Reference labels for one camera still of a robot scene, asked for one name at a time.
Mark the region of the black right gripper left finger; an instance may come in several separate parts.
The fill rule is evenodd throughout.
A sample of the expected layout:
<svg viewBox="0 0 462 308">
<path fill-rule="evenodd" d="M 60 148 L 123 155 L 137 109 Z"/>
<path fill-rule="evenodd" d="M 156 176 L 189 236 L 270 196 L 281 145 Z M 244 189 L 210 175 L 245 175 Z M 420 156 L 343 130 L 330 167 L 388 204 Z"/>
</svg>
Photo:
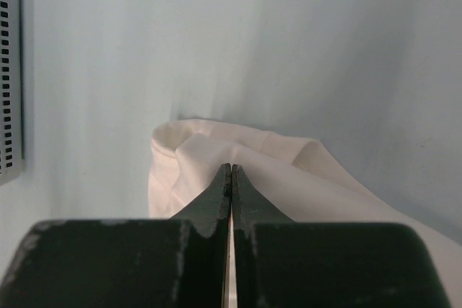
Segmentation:
<svg viewBox="0 0 462 308">
<path fill-rule="evenodd" d="M 169 219 L 46 220 L 1 282 L 3 307 L 227 307 L 231 167 Z"/>
</svg>

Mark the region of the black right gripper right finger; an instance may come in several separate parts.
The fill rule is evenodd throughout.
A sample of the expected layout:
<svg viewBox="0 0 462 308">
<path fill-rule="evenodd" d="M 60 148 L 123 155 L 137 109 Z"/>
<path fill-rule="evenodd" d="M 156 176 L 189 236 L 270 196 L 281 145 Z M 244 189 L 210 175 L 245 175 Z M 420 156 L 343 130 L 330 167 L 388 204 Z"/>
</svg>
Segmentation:
<svg viewBox="0 0 462 308">
<path fill-rule="evenodd" d="M 396 223 L 293 221 L 234 165 L 239 307 L 449 307 L 423 241 Z"/>
</svg>

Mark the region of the white floral print t-shirt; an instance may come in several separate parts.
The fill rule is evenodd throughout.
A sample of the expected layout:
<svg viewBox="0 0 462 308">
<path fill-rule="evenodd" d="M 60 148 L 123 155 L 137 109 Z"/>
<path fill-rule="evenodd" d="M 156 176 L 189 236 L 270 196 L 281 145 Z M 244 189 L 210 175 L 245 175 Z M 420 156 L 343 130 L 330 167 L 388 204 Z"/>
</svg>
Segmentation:
<svg viewBox="0 0 462 308">
<path fill-rule="evenodd" d="M 411 226 L 433 252 L 435 230 L 403 215 L 358 183 L 317 140 L 210 120 L 177 120 L 152 134 L 151 217 L 170 217 L 212 181 L 223 163 L 239 164 L 257 190 L 301 221 L 393 221 Z"/>
</svg>

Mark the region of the white plastic laundry basket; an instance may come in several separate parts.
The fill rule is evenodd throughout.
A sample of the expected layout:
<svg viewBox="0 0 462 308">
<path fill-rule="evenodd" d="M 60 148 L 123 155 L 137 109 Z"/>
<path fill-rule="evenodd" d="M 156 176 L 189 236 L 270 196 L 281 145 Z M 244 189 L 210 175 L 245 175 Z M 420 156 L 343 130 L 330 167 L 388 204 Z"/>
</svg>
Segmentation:
<svg viewBox="0 0 462 308">
<path fill-rule="evenodd" d="M 1 184 L 23 170 L 22 0 L 1 0 Z"/>
</svg>

